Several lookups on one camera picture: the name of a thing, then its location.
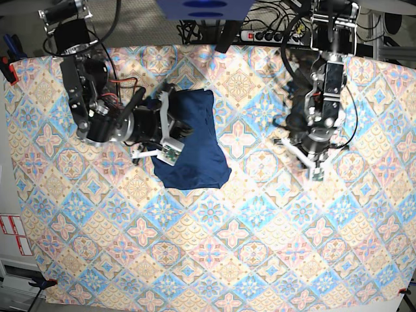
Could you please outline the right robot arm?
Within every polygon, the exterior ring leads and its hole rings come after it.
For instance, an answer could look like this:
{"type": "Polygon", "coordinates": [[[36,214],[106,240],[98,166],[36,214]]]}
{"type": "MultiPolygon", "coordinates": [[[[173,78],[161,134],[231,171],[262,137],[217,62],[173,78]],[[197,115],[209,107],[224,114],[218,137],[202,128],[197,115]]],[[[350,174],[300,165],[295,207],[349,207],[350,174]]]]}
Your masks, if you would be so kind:
{"type": "Polygon", "coordinates": [[[163,83],[155,98],[146,97],[146,89],[133,85],[129,103],[123,104],[120,91],[111,92],[122,80],[106,63],[111,60],[100,39],[88,28],[92,14],[86,1],[57,1],[39,10],[48,39],[55,42],[68,105],[77,126],[77,138],[101,147],[109,142],[134,146],[132,162],[145,157],[173,166],[185,145],[183,139],[193,129],[174,112],[176,90],[163,83]]]}

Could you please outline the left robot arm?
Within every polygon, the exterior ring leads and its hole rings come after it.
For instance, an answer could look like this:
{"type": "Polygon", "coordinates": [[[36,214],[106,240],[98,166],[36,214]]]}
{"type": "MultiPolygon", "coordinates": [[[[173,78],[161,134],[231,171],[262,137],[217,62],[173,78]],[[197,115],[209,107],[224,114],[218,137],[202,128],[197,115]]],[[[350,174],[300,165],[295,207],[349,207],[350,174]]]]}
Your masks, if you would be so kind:
{"type": "Polygon", "coordinates": [[[345,58],[356,53],[359,11],[355,1],[311,1],[302,6],[302,11],[283,32],[280,46],[283,65],[294,83],[307,93],[285,119],[282,128],[289,136],[274,142],[294,154],[315,181],[322,180],[331,164],[329,150],[349,147],[347,142],[334,144],[331,138],[346,117],[341,107],[341,92],[347,84],[344,65],[345,58]],[[286,54],[292,30],[304,18],[309,18],[311,24],[310,48],[318,54],[309,76],[298,75],[286,54]]]}

